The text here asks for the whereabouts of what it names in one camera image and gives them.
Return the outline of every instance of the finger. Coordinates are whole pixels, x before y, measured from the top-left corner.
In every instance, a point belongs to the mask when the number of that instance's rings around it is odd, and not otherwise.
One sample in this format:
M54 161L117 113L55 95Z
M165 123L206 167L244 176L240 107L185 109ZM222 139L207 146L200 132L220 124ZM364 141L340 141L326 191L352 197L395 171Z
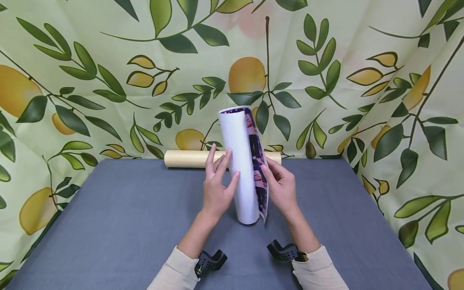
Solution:
M285 169L282 165L277 163L276 161L272 160L271 158L266 158L267 164L269 165L269 169L273 172L273 174L280 175L281 178L288 177L291 175L291 172Z
M277 180L274 177L274 174L272 173L272 171L269 169L269 167L263 164L261 165L261 170L263 171L264 177L266 178L267 183L269 184L269 187L271 189L278 186Z
M229 194L233 195L235 193L235 190L237 190L237 185L238 185L239 180L240 180L240 171L237 171L232 176L231 183L229 184L229 186L226 189Z
M226 172L227 165L229 164L229 160L231 159L232 151L228 150L221 160L221 163L218 165L218 170L216 170L216 174L220 180L222 180L222 176L224 176L224 172Z
M209 149L209 154L208 158L206 158L206 175L207 176L212 176L214 175L214 165L213 165L213 159L214 159L214 153L216 152L216 144L213 144L211 146L211 149Z
M218 166L219 164L221 163L221 161L224 159L224 155L221 155L221 157L219 157L215 163L213 164L213 170L214 172L216 172L216 170L218 170Z

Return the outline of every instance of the sleeve cuff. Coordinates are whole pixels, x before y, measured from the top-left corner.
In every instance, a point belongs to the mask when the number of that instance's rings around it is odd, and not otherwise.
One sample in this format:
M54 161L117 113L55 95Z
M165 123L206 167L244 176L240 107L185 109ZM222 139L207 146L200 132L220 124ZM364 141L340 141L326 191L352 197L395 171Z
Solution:
M309 271L317 271L329 267L333 264L327 249L323 245L321 245L321 247L314 252L305 254L308 257L306 262L298 262L293 260L292 264L306 264L304 267Z
M184 276L194 275L195 279L199 281L195 275L195 266L198 263L198 259L191 259L189 256L177 249L177 246L174 248L173 252L169 256L166 264L169 265L172 269L176 270Z

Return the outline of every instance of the cardboard tube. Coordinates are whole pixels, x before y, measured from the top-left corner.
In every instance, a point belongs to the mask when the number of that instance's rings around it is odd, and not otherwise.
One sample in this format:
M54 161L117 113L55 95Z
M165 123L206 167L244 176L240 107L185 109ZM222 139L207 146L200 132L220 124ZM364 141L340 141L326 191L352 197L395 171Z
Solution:
M216 151L214 161L224 155L225 151ZM199 150L168 150L164 154L164 164L166 167L180 168L205 168L206 158L209 151ZM282 164L280 152L265 152L266 157Z

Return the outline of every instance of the gray table surface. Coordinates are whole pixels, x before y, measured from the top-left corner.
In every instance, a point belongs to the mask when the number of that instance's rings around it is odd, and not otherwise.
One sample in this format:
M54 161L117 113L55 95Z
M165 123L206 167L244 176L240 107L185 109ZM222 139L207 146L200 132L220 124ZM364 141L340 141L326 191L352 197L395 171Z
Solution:
M430 286L343 160L284 160L300 207L351 290ZM144 290L202 207L202 169L161 160L104 160L10 283L8 290ZM226 173L224 182L230 180ZM232 206L205 250L228 256L196 289L299 289L290 263L266 246L291 242L270 203L266 224L244 226Z

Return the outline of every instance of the black plastic bracket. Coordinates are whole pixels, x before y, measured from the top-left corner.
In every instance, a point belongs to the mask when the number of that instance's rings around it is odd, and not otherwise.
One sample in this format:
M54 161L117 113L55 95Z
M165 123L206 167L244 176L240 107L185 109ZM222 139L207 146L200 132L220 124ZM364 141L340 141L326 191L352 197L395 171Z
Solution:
M207 252L203 251L198 259L199 261L195 266L195 274L197 277L200 277L205 272L221 269L222 265L224 265L227 260L227 256L221 250L217 250L212 257Z
M277 240L273 240L272 243L267 245L267 249L274 257L274 259L279 261L289 261L295 260L298 262L304 262L304 253L298 252L296 245L290 243L285 247L282 247Z

